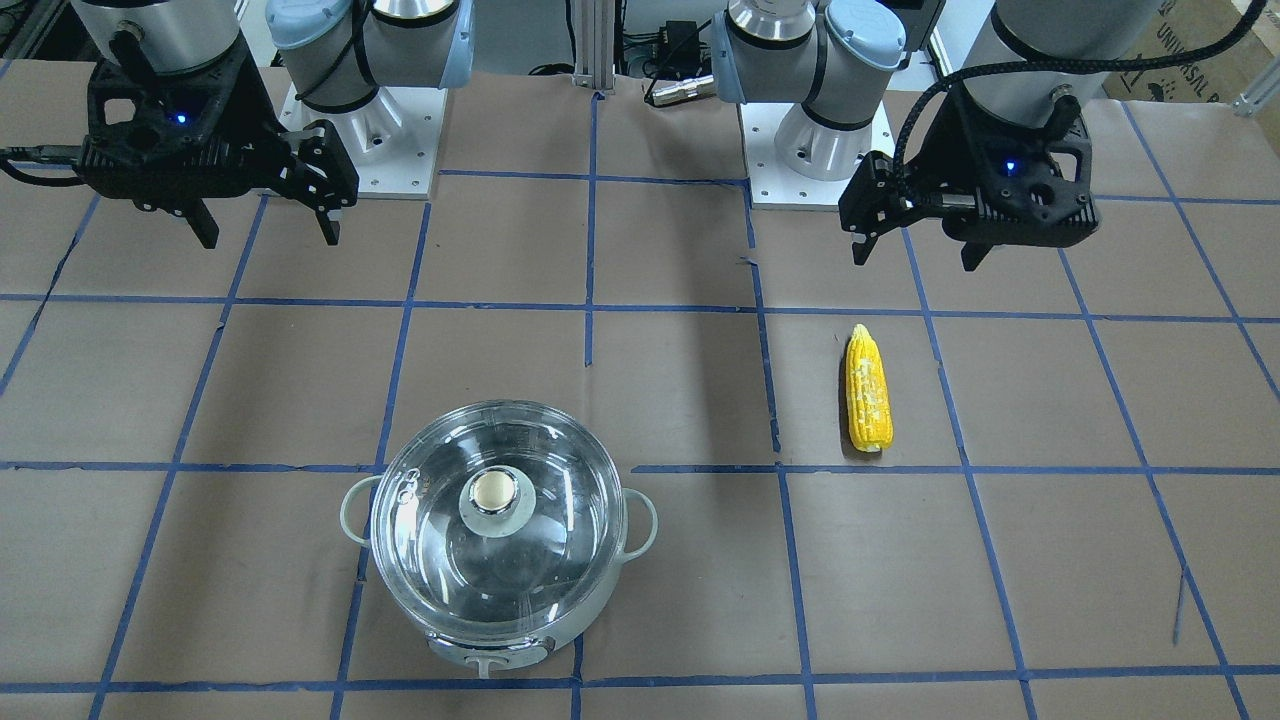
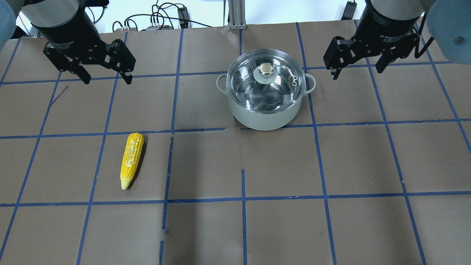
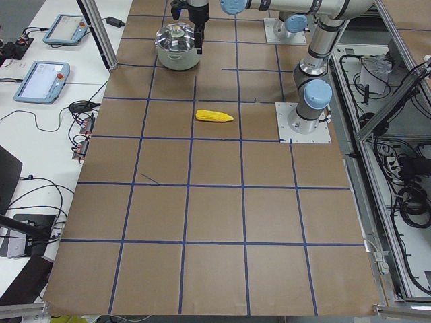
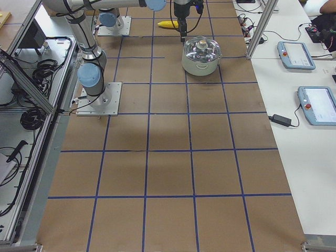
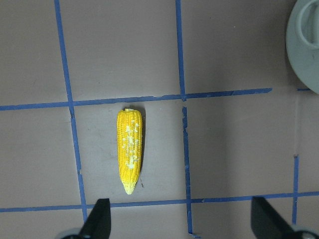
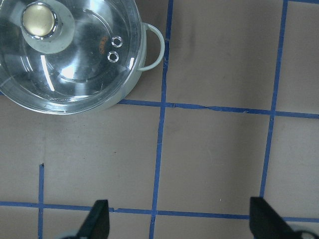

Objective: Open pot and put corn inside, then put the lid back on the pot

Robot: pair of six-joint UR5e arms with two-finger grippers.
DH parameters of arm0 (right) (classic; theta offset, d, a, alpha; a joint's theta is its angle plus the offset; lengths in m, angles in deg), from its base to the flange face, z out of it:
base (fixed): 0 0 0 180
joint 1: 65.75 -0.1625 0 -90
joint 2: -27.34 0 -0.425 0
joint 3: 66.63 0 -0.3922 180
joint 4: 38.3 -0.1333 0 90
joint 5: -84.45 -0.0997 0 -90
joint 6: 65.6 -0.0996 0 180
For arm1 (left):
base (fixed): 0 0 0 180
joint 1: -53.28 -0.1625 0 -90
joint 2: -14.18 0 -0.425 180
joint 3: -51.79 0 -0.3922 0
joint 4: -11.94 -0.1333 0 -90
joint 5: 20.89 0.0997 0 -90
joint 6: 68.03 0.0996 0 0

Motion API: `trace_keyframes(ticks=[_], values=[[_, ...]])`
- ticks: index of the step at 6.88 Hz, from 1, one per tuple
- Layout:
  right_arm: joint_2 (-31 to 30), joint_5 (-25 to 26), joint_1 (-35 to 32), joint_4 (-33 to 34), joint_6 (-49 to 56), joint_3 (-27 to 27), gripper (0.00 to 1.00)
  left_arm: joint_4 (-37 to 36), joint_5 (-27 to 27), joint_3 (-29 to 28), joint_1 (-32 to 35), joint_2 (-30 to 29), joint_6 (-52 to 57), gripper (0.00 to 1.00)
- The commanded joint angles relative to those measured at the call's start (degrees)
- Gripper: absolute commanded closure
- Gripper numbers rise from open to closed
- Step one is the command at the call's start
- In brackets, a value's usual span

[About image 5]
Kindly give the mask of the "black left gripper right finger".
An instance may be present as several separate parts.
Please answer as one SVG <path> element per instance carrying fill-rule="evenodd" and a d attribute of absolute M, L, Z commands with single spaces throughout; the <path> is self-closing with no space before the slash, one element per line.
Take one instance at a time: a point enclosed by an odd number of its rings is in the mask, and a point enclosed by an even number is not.
<path fill-rule="evenodd" d="M 264 197 L 251 200 L 250 225 L 257 239 L 287 239 L 295 231 Z"/>

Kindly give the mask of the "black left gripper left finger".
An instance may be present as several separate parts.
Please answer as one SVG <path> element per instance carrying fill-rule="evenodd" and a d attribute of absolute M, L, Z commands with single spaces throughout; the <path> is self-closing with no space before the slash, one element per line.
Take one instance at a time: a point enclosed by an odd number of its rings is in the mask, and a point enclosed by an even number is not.
<path fill-rule="evenodd" d="M 111 233 L 109 199 L 98 199 L 80 230 L 81 239 L 108 239 Z"/>

